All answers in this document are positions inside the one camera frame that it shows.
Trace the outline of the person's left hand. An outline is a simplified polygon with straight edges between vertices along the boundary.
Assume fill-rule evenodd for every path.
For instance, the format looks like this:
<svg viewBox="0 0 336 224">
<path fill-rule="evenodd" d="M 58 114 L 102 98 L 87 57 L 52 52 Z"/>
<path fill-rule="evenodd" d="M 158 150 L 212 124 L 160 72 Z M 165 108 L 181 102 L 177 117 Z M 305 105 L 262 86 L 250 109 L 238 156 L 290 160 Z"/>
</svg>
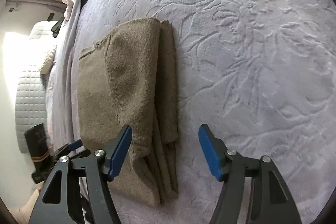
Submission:
<svg viewBox="0 0 336 224">
<path fill-rule="evenodd" d="M 29 201 L 25 204 L 25 206 L 21 207 L 20 209 L 10 209 L 10 213 L 14 217 L 14 219 L 17 221 L 17 223 L 21 224 L 28 224 L 31 214 L 33 212 L 33 208 L 36 204 L 36 201 L 39 197 L 39 194 L 41 192 L 41 187 L 37 188 L 33 195 L 30 197 Z"/>
</svg>

